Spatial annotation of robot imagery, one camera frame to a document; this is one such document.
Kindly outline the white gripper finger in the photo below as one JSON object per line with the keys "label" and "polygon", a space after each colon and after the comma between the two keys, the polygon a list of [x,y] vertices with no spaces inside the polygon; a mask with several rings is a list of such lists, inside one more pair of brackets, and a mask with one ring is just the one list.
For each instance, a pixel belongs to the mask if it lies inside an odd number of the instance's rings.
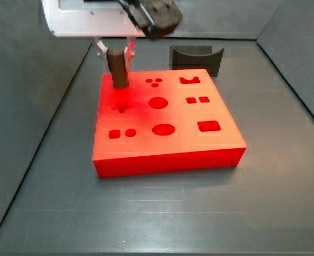
{"label": "white gripper finger", "polygon": [[126,38],[126,46],[125,46],[125,49],[123,49],[123,55],[125,55],[125,61],[126,62],[130,62],[134,55],[135,55],[134,47],[135,47],[135,38],[134,37],[127,37]]}
{"label": "white gripper finger", "polygon": [[102,61],[102,69],[106,72],[107,71],[107,60],[106,60],[107,47],[105,46],[101,40],[101,37],[94,37],[94,45],[97,47],[97,56],[101,58],[101,61]]}

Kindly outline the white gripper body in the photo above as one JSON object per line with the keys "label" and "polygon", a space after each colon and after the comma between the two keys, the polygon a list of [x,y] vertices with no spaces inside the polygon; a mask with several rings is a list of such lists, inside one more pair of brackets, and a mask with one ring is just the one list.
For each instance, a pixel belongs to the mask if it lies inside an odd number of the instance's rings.
{"label": "white gripper body", "polygon": [[117,2],[41,0],[55,37],[142,37]]}

